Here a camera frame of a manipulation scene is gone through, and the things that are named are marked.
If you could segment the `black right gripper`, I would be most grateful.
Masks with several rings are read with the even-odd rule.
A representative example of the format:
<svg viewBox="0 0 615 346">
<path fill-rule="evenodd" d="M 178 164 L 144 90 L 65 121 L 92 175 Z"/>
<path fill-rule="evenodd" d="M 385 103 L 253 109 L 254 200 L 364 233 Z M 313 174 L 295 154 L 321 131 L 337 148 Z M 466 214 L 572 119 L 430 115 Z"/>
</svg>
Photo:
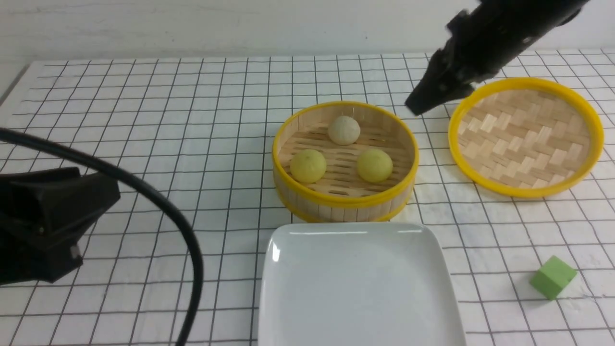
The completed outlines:
<svg viewBox="0 0 615 346">
<path fill-rule="evenodd" d="M 556 27 L 575 18 L 584 0 L 481 0 L 472 11 L 461 11 L 446 28 L 444 52 L 430 58 L 421 81 L 406 99 L 420 116 L 449 101 L 470 96 L 479 83 Z"/>
</svg>

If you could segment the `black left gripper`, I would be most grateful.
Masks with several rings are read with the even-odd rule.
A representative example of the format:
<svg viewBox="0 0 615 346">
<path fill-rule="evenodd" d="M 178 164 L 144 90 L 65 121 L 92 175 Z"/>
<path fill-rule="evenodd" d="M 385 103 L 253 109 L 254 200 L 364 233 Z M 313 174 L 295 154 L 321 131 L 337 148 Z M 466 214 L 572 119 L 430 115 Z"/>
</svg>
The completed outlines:
<svg viewBox="0 0 615 346">
<path fill-rule="evenodd" d="M 54 283 L 83 264 L 79 239 L 120 199 L 102 173 L 60 167 L 0 176 L 0 284 Z"/>
</svg>

